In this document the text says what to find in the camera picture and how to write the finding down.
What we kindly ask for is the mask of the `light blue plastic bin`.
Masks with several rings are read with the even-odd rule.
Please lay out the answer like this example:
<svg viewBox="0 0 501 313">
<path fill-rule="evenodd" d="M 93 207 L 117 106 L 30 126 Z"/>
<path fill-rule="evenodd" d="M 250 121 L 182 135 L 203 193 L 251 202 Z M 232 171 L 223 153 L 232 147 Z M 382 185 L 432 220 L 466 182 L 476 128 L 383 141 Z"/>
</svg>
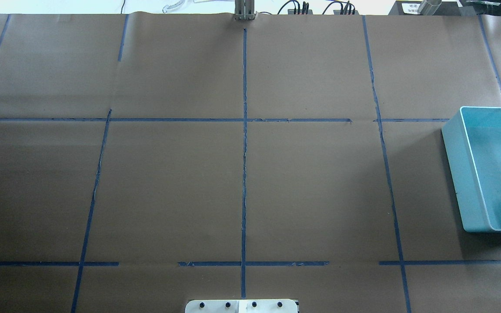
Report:
<svg viewBox="0 0 501 313">
<path fill-rule="evenodd" d="M 463 229 L 501 233 L 501 107 L 461 107 L 441 132 Z"/>
</svg>

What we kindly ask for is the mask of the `silver metal cylinder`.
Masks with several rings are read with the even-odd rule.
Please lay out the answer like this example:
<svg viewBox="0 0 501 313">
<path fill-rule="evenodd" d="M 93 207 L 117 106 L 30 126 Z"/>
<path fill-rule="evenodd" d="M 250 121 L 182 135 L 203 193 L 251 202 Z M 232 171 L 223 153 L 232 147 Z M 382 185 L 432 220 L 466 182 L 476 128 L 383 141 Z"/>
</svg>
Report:
<svg viewBox="0 0 501 313">
<path fill-rule="evenodd" d="M 433 16 L 442 2 L 442 0 L 422 0 L 417 8 L 417 12 L 420 15 Z"/>
</svg>

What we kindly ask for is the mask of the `aluminium frame post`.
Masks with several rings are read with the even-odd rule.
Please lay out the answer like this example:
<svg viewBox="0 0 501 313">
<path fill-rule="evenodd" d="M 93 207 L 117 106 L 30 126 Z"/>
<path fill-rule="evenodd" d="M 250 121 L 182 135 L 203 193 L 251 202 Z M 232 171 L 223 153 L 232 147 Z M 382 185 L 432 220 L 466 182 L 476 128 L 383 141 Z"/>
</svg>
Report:
<svg viewBox="0 0 501 313">
<path fill-rule="evenodd" d="M 234 19 L 235 20 L 255 20 L 255 0 L 235 0 Z"/>
</svg>

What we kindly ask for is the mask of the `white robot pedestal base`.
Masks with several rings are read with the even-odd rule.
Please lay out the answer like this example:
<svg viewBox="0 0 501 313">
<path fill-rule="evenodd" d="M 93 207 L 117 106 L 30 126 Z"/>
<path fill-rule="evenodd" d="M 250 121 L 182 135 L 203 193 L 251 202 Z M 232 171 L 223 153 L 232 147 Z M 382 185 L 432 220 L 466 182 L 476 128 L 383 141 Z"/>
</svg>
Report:
<svg viewBox="0 0 501 313">
<path fill-rule="evenodd" d="M 185 313 L 298 313 L 300 305 L 292 299 L 191 300 Z"/>
</svg>

